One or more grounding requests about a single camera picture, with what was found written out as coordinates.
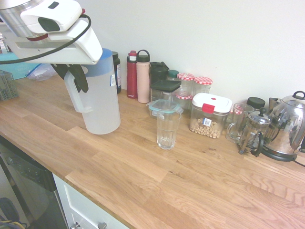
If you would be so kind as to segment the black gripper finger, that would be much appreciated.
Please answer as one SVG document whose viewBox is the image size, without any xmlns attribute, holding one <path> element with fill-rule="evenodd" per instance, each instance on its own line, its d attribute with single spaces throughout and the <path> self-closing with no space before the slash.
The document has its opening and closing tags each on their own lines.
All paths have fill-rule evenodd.
<svg viewBox="0 0 305 229">
<path fill-rule="evenodd" d="M 89 87 L 82 66 L 79 64 L 72 64 L 69 66 L 69 72 L 75 78 L 74 83 L 78 92 L 83 91 L 84 93 L 86 93 Z"/>
<path fill-rule="evenodd" d="M 55 72 L 64 79 L 67 74 L 70 73 L 70 66 L 68 64 L 51 64 Z"/>
</svg>

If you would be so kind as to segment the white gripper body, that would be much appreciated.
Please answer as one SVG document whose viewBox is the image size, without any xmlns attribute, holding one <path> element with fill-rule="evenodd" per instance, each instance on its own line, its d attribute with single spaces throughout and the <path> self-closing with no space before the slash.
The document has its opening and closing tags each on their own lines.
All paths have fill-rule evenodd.
<svg viewBox="0 0 305 229">
<path fill-rule="evenodd" d="M 91 23 L 91 19 L 77 19 L 69 30 L 50 33 L 39 42 L 17 37 L 2 23 L 0 32 L 4 41 L 17 56 L 8 62 L 96 64 L 103 51 Z"/>
</svg>

